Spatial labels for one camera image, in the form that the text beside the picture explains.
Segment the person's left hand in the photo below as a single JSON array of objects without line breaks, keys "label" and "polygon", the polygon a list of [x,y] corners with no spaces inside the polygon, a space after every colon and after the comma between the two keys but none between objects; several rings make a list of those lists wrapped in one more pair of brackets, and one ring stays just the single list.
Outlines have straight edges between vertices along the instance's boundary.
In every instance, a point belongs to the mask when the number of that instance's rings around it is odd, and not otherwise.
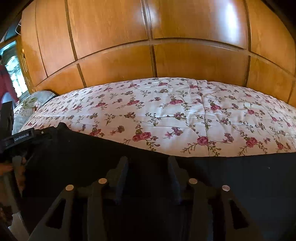
[{"label": "person's left hand", "polygon": [[16,156],[12,163],[1,163],[1,203],[6,205],[8,203],[8,194],[4,184],[4,176],[12,173],[15,175],[16,184],[20,194],[22,194],[25,187],[25,165],[27,160],[25,157]]}]

